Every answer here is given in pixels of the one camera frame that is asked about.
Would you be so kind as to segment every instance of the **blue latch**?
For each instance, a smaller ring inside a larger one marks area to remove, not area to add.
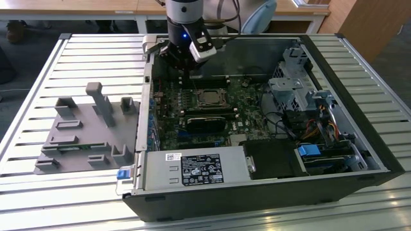
[[[297,148],[297,152],[300,153],[300,156],[311,156],[321,154],[319,147],[315,144],[301,145],[301,147]]]
[[[120,169],[117,171],[117,180],[125,180],[130,178],[130,170],[129,169]]]

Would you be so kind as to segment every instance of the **circuit board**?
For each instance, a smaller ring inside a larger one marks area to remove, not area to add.
[[[226,87],[218,89],[184,90],[177,81],[161,81],[153,94],[161,150],[225,147],[242,140],[268,139],[271,132],[257,103],[260,86],[238,76],[230,77]],[[201,111],[201,115],[190,116],[193,111]],[[202,117],[221,118],[221,131],[189,133],[185,123]]]

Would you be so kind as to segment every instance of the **aluminum rail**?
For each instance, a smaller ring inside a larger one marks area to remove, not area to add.
[[[407,171],[392,181],[335,203],[144,223],[114,193],[116,170],[33,175],[57,97],[90,103],[85,85],[98,81],[110,102],[124,96],[138,101],[142,36],[72,35],[57,41],[0,144],[0,230],[376,231],[411,226],[409,109],[345,39],[333,35],[309,37]],[[315,75],[327,88],[320,73]]]

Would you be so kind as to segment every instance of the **floor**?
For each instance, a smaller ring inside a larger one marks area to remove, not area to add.
[[[0,85],[0,138],[2,138],[14,118],[28,90],[41,71],[42,65],[61,33],[96,33],[97,26],[85,21],[53,21],[52,28],[44,29],[42,23],[28,21],[24,40],[9,44],[5,39],[6,22],[0,22],[0,47],[18,72],[16,79]],[[117,21],[122,33],[136,33],[133,21]],[[148,24],[149,31],[164,33],[158,25]],[[384,78],[399,97],[411,107],[411,20],[404,25],[401,33],[395,36],[385,49],[371,63],[373,69]]]

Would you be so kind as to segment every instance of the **warning label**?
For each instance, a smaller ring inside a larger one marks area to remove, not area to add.
[[[182,185],[224,182],[220,154],[181,156]]]

